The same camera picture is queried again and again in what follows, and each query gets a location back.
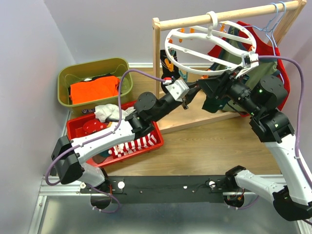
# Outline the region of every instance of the plastic basket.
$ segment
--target plastic basket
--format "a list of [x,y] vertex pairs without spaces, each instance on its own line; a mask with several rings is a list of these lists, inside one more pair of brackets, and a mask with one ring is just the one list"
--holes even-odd
[[[83,81],[86,78],[108,73],[121,78],[128,69],[128,62],[122,58],[110,58],[66,67],[58,75],[58,101],[61,105],[72,110],[76,116],[92,113],[98,105],[118,104],[117,96],[115,96],[73,105],[69,98],[68,88],[71,84]],[[121,103],[127,103],[132,100],[132,87],[132,77],[130,74],[127,74],[121,87]]]
[[[123,110],[126,110],[127,108],[132,107],[134,105],[134,103],[135,103],[135,101],[123,104],[121,106],[121,108]],[[72,140],[72,139],[77,138],[77,137],[86,136],[87,134],[83,131],[82,127],[83,127],[85,122],[93,120],[93,119],[95,119],[95,114],[88,114],[88,115],[84,115],[84,116],[69,120],[67,122],[67,125],[66,125],[68,138],[70,140]],[[107,165],[110,165],[110,164],[113,164],[116,162],[121,162],[121,161],[126,160],[126,159],[131,158],[131,157],[135,157],[135,156],[140,155],[142,153],[158,149],[160,146],[162,146],[164,144],[164,140],[163,140],[162,135],[160,133],[160,130],[157,126],[157,123],[153,122],[153,125],[154,125],[155,129],[151,133],[154,135],[154,137],[157,140],[157,143],[154,146],[151,146],[151,147],[148,147],[145,149],[141,149],[139,151],[133,152],[132,154],[128,154],[128,155],[118,157],[118,158],[113,158],[112,156],[109,156],[102,163],[99,163],[99,164],[95,163],[92,158],[89,159],[87,161],[87,163],[89,163],[95,167],[104,167],[104,166],[107,166]]]

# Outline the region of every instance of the red cloth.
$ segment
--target red cloth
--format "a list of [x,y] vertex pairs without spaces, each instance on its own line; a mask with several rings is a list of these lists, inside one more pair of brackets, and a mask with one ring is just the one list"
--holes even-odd
[[[247,23],[244,23],[242,21],[238,21],[237,24],[241,25],[241,26],[250,26],[250,24],[247,24]],[[258,35],[255,33],[254,29],[252,27],[247,27],[246,29],[248,29],[248,31],[251,32],[251,34],[253,35],[255,41],[256,41],[256,45],[257,45],[257,48],[256,48],[256,53],[259,54],[259,55],[274,55],[273,54],[273,47],[269,46],[268,44],[264,43],[259,37]],[[243,38],[247,38],[246,34],[244,34],[243,32],[239,31],[238,35],[240,37],[243,37]],[[244,47],[246,48],[246,50],[249,50],[250,48],[250,45],[248,44],[245,44],[243,43]],[[221,47],[216,45],[209,53],[208,55],[212,56],[212,57],[215,57],[217,58],[219,56],[221,52]],[[280,52],[278,50],[278,48],[276,47],[275,48],[275,53],[277,56],[280,56]],[[290,87],[290,82],[289,82],[289,79],[288,79],[288,76],[287,76],[287,73],[285,71],[285,68],[284,68],[284,65],[283,65],[283,62],[282,60],[278,59],[277,60],[277,69],[281,72],[282,76],[283,76],[283,79],[284,79],[284,88],[286,89],[288,95],[289,95],[289,92],[291,90],[291,87]],[[282,102],[282,104],[280,104],[278,106],[279,110],[282,110],[282,108],[284,107],[285,105],[285,102],[288,98],[288,95],[287,97],[284,99],[284,101]]]
[[104,130],[107,127],[107,124],[101,123],[98,119],[92,119],[83,125],[82,129],[85,131],[85,133],[92,134],[101,130]]
[[124,144],[119,144],[111,148],[108,153],[113,156],[113,158],[122,157],[133,152],[139,151],[144,148],[149,148],[157,144],[157,140],[153,134],[148,134],[140,139],[127,142]]

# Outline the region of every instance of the gray wall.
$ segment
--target gray wall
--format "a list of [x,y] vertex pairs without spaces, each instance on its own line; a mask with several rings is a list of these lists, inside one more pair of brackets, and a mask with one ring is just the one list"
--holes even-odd
[[23,234],[67,113],[56,77],[74,60],[42,0],[2,0],[0,28],[0,229]]
[[[257,0],[45,0],[45,3],[77,62],[112,57],[123,57],[129,62],[152,62],[153,17],[171,20],[204,15],[212,10],[222,12],[259,5]],[[249,22],[262,26],[267,21],[266,16],[261,16]],[[167,34],[161,33],[162,42]],[[213,46],[198,41],[185,44],[201,52]],[[179,60],[204,62],[187,55],[179,55]]]
[[[110,57],[124,57],[129,62],[152,62],[152,29],[151,19],[170,20],[181,17],[205,14],[208,11],[222,12],[244,7],[269,4],[271,0],[46,0],[52,17],[64,36],[70,51],[77,62],[85,62]],[[312,168],[310,142],[312,126],[312,108],[309,100],[312,94],[312,28],[307,26],[311,21],[312,5],[306,5],[295,24],[280,45],[281,54],[297,60],[306,75],[306,94],[303,105],[301,150]],[[245,19],[245,22],[263,27],[271,16],[260,16]],[[166,32],[162,33],[162,42]],[[209,51],[211,45],[193,45],[198,51]],[[194,58],[179,57],[182,62],[200,62]],[[291,95],[284,112],[290,117],[293,125],[300,92],[300,79],[294,66],[284,63],[291,79]]]

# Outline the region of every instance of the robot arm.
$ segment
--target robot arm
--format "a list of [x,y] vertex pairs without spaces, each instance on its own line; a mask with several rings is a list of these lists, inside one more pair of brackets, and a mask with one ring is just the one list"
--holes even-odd
[[[287,95],[282,81],[274,76],[263,77],[251,90],[232,73],[214,80],[199,80],[200,87],[210,98],[228,97],[251,115],[250,125],[274,156],[287,186],[283,187],[237,166],[226,173],[228,186],[245,188],[273,203],[286,220],[307,219],[312,216],[312,189],[295,155],[294,129],[277,106]],[[307,176],[312,175],[300,153]]]
[[[105,176],[100,168],[87,164],[88,159],[117,144],[147,135],[153,130],[152,121],[160,120],[180,105],[187,109],[187,104],[202,89],[210,98],[230,98],[251,115],[250,125],[253,131],[272,152],[287,183],[285,187],[272,183],[237,166],[225,175],[227,188],[244,188],[260,195],[272,202],[277,212],[286,220],[310,218],[312,190],[294,153],[294,129],[288,118],[276,108],[287,92],[282,82],[273,76],[263,77],[250,90],[237,78],[239,72],[238,68],[215,78],[198,80],[196,83],[186,84],[182,80],[176,80],[166,86],[167,93],[161,99],[157,99],[150,92],[141,94],[135,103],[135,111],[121,121],[120,127],[110,137],[102,138],[104,134],[115,129],[114,125],[72,141],[66,136],[61,137],[54,149],[52,160],[71,147],[81,146],[55,164],[61,183],[79,180],[100,187],[105,182]],[[301,161],[312,177],[303,158]]]
[[100,168],[86,163],[94,155],[108,150],[118,144],[130,142],[149,134],[154,130],[153,121],[158,121],[172,110],[182,105],[187,109],[200,88],[196,83],[185,83],[176,80],[166,86],[166,94],[157,99],[151,92],[141,94],[134,105],[135,111],[114,131],[117,123],[111,127],[80,138],[69,140],[67,136],[61,137],[52,153],[52,160],[70,148],[74,150],[67,153],[56,162],[55,168],[62,184],[72,183],[76,180],[98,187],[105,182],[105,176]]

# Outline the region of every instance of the wooden frame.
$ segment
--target wooden frame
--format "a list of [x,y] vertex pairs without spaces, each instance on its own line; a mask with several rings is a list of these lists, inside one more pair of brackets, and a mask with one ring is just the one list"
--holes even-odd
[[[286,35],[291,25],[300,14],[301,10],[307,3],[307,0],[293,0],[286,2],[286,14],[277,26],[274,32],[274,38],[277,45]],[[281,3],[277,4],[278,11],[283,12],[284,6]],[[218,21],[237,20],[242,18],[254,17],[272,14],[276,12],[274,5],[258,6],[234,11],[217,13]],[[182,27],[191,27],[195,25],[212,23],[210,15],[187,17],[182,19],[173,19],[166,21],[159,21],[159,18],[153,18],[153,70],[154,76],[160,77],[160,32],[165,30],[172,30]],[[159,98],[159,81],[156,81],[155,95]],[[190,104],[190,109],[184,111],[182,108],[177,108],[170,115],[158,122],[162,133],[185,129],[189,127],[199,126],[205,123],[216,122],[219,120],[238,116],[237,113],[229,113],[218,111],[216,114],[211,114],[201,110],[205,95],[198,95]]]

